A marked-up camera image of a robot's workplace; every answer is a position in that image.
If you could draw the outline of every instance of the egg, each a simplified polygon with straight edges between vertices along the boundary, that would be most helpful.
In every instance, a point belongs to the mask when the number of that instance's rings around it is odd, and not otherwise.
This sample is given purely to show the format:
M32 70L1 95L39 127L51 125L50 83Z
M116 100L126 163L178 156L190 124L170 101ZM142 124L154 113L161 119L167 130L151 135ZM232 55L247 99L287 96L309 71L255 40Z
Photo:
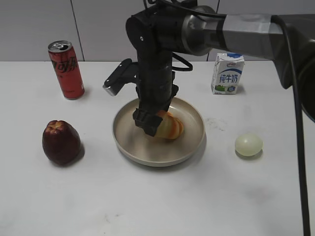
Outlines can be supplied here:
M235 150L243 156L254 156L262 147L262 139L253 133L242 134L235 140Z

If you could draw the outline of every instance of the red apple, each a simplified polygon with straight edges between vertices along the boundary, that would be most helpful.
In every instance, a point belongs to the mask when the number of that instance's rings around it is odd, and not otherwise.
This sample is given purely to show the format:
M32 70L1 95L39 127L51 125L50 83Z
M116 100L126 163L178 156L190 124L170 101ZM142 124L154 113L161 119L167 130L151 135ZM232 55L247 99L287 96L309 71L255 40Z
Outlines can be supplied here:
M74 161L81 150L78 132L63 120L48 123L42 138L46 156L60 166Z

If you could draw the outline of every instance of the red soda can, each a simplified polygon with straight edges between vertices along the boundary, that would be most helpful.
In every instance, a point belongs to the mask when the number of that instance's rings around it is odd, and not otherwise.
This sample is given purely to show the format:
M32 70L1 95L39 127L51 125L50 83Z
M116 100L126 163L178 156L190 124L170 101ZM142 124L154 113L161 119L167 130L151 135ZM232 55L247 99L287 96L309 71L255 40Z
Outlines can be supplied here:
M48 45L48 53L56 72L60 88L67 99L77 99L84 94L84 87L72 44L60 40Z

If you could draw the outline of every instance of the milk carton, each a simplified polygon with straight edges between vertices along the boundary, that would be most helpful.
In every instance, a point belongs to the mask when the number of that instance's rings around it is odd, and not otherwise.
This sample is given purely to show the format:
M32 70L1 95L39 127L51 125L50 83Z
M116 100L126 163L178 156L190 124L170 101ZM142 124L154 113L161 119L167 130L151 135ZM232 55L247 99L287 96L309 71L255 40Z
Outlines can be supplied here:
M212 94L236 94L243 66L242 55L218 53L211 82Z

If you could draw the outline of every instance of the white table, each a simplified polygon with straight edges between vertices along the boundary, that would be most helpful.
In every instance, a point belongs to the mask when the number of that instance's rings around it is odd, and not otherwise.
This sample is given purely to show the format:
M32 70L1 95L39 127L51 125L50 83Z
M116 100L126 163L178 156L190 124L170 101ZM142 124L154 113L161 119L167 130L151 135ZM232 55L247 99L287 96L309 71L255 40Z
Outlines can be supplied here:
M0 62L1 236L302 235L292 90L271 62L246 62L237 95L211 94L213 62L177 72L178 97L202 114L207 143L166 169L137 165L115 146L112 120L136 97L134 85L116 97L103 90L118 63L79 65L86 94L69 101L50 62ZM84 143L71 167L52 165L42 150L53 119L72 124ZM304 121L314 223L315 124ZM234 152L247 131L264 141L256 161Z

